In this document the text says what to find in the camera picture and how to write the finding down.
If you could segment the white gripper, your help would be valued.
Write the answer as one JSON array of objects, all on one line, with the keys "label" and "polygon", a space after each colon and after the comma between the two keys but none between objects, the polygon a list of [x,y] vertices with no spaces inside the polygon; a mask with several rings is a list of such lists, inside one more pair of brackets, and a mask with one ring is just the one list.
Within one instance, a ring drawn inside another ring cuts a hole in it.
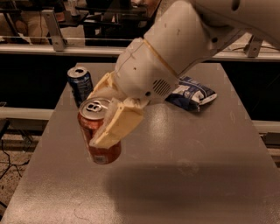
[{"label": "white gripper", "polygon": [[106,73],[87,97],[112,99],[103,124],[89,145],[108,149],[120,142],[144,119],[144,108],[149,102],[163,102],[178,84],[174,72],[149,43],[134,39],[118,57],[115,72]]}]

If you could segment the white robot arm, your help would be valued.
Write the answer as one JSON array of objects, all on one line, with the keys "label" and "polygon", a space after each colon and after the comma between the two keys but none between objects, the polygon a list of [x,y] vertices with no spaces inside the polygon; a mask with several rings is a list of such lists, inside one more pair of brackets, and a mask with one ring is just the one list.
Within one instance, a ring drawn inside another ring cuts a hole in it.
[{"label": "white robot arm", "polygon": [[92,97],[111,100],[89,144],[109,148],[163,101],[196,64],[230,46],[244,32],[280,45],[280,0],[176,0],[141,38],[119,55]]}]

